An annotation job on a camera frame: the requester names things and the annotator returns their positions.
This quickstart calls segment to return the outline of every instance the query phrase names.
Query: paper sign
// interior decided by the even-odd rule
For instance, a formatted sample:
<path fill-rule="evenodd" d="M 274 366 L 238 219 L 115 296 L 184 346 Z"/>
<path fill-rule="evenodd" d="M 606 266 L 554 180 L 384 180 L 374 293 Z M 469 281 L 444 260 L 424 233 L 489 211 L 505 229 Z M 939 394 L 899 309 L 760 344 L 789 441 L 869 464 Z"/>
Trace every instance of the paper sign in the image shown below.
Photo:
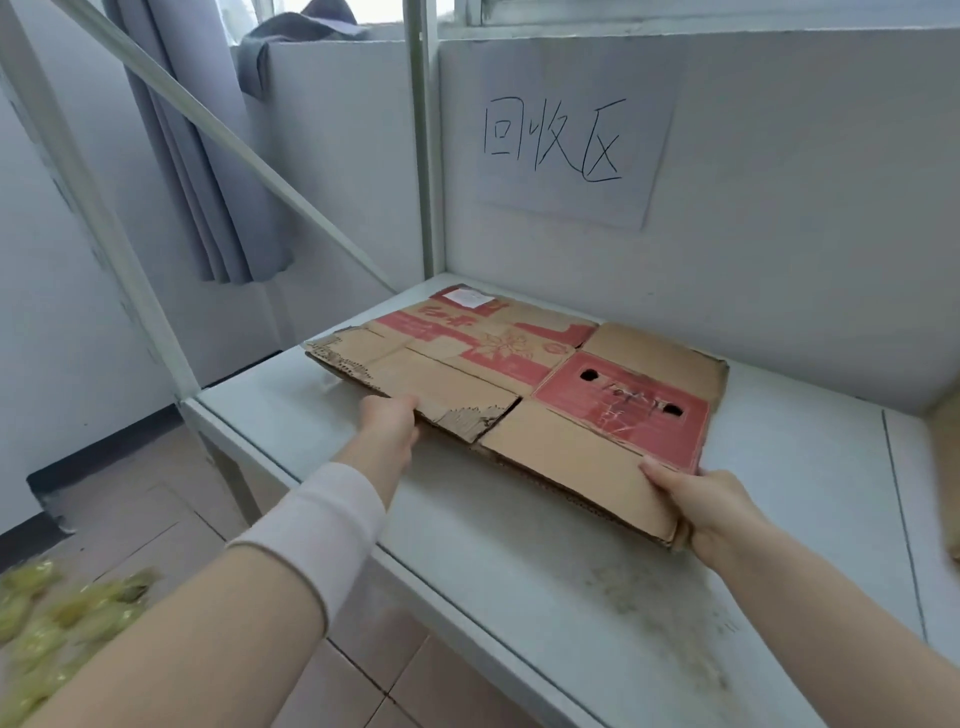
<path fill-rule="evenodd" d="M 684 65 L 680 37 L 473 45 L 484 202 L 639 230 Z"/>
<path fill-rule="evenodd" d="M 455 291 L 444 294 L 444 298 L 450 299 L 464 308 L 476 308 L 493 300 L 493 296 L 485 296 L 472 288 L 457 288 Z"/>

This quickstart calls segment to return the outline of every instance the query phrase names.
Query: white wall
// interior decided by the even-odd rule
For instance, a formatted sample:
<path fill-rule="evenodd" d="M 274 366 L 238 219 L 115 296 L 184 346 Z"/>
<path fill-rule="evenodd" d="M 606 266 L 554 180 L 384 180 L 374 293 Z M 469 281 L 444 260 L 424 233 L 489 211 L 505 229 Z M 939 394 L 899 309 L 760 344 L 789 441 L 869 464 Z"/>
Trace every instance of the white wall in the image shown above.
<path fill-rule="evenodd" d="M 197 379 L 207 384 L 279 348 L 261 286 L 202 282 L 195 273 L 123 64 L 53 3 L 13 4 Z"/>
<path fill-rule="evenodd" d="M 410 71 L 403 41 L 275 45 L 250 100 L 271 163 L 401 288 L 423 280 Z M 388 298 L 322 232 L 287 215 L 296 264 L 276 291 L 297 340 Z"/>
<path fill-rule="evenodd" d="M 154 412 L 172 396 L 2 95 L 0 139 L 3 532 L 39 511 L 27 474 Z"/>
<path fill-rule="evenodd" d="M 638 233 L 477 201 L 470 42 L 441 55 L 451 271 L 907 411 L 955 377 L 960 32 L 692 37 Z"/>

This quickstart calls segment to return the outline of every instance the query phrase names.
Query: printed flower design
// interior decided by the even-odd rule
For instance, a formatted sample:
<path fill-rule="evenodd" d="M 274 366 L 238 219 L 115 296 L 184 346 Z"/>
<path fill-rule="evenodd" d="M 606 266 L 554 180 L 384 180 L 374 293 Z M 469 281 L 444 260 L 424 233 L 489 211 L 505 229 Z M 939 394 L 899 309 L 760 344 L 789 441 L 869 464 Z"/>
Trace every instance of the printed flower design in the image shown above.
<path fill-rule="evenodd" d="M 534 357 L 527 344 L 527 337 L 515 331 L 507 331 L 503 336 L 485 333 L 480 340 L 480 346 L 474 351 L 488 359 L 505 359 L 508 356 L 522 356 L 524 359 Z"/>

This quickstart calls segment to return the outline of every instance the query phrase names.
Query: hand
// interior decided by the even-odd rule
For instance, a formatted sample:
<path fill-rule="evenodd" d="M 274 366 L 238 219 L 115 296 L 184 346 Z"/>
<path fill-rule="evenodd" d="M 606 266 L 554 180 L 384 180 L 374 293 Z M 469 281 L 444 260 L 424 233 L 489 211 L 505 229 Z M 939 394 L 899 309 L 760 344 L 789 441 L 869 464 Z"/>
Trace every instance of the hand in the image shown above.
<path fill-rule="evenodd" d="M 333 462 L 344 463 L 367 477 L 385 508 L 394 499 L 400 474 L 410 465 L 412 448 L 420 436 L 415 427 L 413 395 L 370 396 L 360 401 L 360 429 Z"/>
<path fill-rule="evenodd" d="M 670 496 L 691 523 L 693 552 L 713 570 L 717 570 L 725 555 L 772 527 L 733 473 L 677 473 L 650 456 L 643 458 L 640 469 L 651 483 Z"/>

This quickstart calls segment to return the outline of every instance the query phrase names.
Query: pink sleeve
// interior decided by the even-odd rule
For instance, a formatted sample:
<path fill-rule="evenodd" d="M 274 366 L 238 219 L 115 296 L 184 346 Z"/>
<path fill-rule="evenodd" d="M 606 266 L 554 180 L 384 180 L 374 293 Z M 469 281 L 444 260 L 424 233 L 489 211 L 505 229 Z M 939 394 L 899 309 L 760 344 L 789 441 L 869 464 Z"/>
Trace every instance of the pink sleeve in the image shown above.
<path fill-rule="evenodd" d="M 349 465 L 327 463 L 229 546 L 258 546 L 298 572 L 323 604 L 329 628 L 386 517 L 365 476 Z"/>

